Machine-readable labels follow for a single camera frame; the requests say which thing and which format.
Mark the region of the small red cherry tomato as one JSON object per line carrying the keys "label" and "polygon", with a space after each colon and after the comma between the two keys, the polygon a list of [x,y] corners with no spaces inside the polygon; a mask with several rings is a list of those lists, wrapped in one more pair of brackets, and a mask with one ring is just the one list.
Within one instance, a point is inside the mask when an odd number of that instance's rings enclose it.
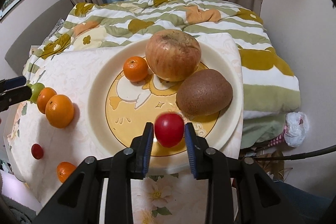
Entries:
{"label": "small red cherry tomato", "polygon": [[42,159],[44,156],[43,148],[38,143],[33,144],[31,147],[31,155],[34,159]]}

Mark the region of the cream duck pattern plate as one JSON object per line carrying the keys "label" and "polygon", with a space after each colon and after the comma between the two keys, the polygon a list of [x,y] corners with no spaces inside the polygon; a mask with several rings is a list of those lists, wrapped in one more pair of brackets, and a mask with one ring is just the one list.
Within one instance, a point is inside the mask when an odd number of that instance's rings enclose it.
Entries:
{"label": "cream duck pattern plate", "polygon": [[[243,126],[243,84],[240,57],[228,34],[198,37],[202,49],[200,67],[219,71],[231,84],[233,98],[228,108],[209,116],[185,118],[209,146],[236,158],[240,150]],[[175,96],[178,83],[167,83],[150,76],[134,84],[123,74],[124,62],[132,56],[144,56],[146,40],[133,42],[112,56],[93,81],[86,107],[86,123],[92,140],[110,157],[129,147],[142,134],[145,125],[161,113],[178,111]]]}

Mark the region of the grey headboard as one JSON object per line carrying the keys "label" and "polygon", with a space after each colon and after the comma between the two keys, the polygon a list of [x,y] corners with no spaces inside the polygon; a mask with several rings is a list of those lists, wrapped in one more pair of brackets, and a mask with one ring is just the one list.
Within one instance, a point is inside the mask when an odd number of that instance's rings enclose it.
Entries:
{"label": "grey headboard", "polygon": [[20,76],[22,74],[29,58],[31,47],[40,46],[59,31],[72,8],[73,4],[70,0],[56,2],[40,14],[18,36],[5,54],[6,62],[17,75]]}

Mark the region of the brown kiwi fruit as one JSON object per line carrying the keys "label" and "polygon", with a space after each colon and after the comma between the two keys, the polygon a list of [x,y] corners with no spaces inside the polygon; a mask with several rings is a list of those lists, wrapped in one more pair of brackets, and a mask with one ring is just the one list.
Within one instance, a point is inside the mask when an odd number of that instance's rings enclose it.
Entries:
{"label": "brown kiwi fruit", "polygon": [[183,81],[176,105],[187,115],[211,115],[226,108],[232,98],[233,88],[226,78],[214,69],[204,69]]}

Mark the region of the green striped floral quilt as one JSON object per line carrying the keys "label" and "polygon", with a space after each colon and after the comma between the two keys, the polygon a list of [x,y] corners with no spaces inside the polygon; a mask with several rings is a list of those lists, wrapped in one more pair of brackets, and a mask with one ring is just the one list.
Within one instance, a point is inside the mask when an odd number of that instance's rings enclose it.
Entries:
{"label": "green striped floral quilt", "polygon": [[286,116],[301,105],[299,82],[277,55],[253,11],[220,0],[127,0],[76,4],[60,27],[27,60],[23,74],[32,80],[49,57],[66,51],[126,46],[160,30],[184,31],[221,46],[236,44],[242,65],[244,125],[241,147],[278,137]]}

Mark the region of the large red-yellow apple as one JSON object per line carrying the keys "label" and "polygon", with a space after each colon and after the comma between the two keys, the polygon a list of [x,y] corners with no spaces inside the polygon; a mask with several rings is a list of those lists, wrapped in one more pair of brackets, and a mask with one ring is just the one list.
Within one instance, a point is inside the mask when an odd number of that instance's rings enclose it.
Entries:
{"label": "large red-yellow apple", "polygon": [[159,78],[179,82],[197,70],[201,46],[191,35],[179,30],[156,32],[147,42],[145,57],[149,68]]}

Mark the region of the white plastic bag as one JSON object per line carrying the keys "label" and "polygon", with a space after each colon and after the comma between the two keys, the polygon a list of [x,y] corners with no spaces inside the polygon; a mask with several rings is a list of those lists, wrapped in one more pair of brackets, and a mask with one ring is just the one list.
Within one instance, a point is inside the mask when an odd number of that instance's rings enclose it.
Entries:
{"label": "white plastic bag", "polygon": [[286,115],[284,139],[289,147],[297,148],[302,145],[309,130],[310,124],[305,113],[299,111]]}

